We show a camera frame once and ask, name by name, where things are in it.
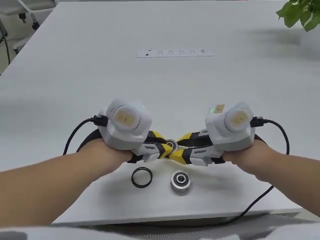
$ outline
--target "black rubber o-ring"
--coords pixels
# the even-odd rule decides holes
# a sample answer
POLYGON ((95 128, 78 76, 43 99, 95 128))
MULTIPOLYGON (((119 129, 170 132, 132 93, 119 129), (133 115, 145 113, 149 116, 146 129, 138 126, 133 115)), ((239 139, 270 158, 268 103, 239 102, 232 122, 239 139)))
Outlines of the black rubber o-ring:
POLYGON ((147 168, 147 167, 141 166, 141 167, 138 167, 136 170, 133 171, 133 173, 132 173, 132 175, 131 175, 131 182, 132 182, 132 184, 133 184, 134 186, 136 186, 137 188, 143 189, 143 188, 148 187, 148 186, 151 184, 152 178, 153 178, 153 174, 152 174, 151 170, 150 170, 149 168, 147 168), (138 184, 138 183, 135 182, 135 180, 134 180, 134 175, 135 175, 137 172, 142 171, 142 170, 147 171, 147 172, 150 174, 150 180, 149 180, 149 182, 147 182, 146 184, 140 185, 140 184, 138 184))

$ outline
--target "green plant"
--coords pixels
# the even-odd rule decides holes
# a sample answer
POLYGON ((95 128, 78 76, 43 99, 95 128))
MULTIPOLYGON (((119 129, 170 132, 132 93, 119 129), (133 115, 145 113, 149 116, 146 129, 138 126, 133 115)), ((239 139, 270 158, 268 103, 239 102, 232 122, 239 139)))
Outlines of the green plant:
POLYGON ((320 0, 289 0, 276 14, 288 28, 300 20, 308 32, 320 24, 320 0))

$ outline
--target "power strip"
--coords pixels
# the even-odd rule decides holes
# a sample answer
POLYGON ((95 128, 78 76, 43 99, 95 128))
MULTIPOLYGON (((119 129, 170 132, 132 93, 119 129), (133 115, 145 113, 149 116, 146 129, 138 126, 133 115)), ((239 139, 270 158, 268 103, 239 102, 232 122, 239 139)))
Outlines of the power strip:
POLYGON ((136 57, 139 59, 145 58, 183 58, 183 57, 213 57, 214 54, 208 49, 147 49, 137 52, 136 57))

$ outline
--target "hand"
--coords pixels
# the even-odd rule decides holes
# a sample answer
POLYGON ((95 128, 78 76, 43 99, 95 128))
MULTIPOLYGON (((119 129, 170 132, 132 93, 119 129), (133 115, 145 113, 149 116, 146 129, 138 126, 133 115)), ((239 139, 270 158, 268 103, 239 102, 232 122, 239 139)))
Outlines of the hand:
POLYGON ((260 181, 265 181, 264 173, 272 167, 280 154, 263 141, 255 140, 253 146, 245 150, 225 152, 223 160, 232 162, 243 171, 255 175, 260 181))
POLYGON ((99 177, 112 173, 122 163, 128 162, 133 155, 131 151, 115 150, 107 146, 102 138, 88 142, 80 149, 79 154, 85 161, 91 161, 97 166, 101 171, 99 177))

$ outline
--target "white device housing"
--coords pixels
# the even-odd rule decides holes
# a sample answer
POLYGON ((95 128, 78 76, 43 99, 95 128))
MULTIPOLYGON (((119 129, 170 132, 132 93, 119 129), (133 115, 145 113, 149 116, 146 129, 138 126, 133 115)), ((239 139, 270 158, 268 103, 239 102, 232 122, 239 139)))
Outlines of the white device housing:
POLYGON ((215 149, 228 152, 250 147, 255 138, 255 128, 250 125, 253 117, 245 102, 231 108, 224 104, 212 107, 206 116, 205 125, 215 149))
POLYGON ((146 140, 152 123, 151 116, 141 101, 115 99, 99 115, 108 118, 106 127, 98 126, 105 144, 117 150, 139 149, 146 140))

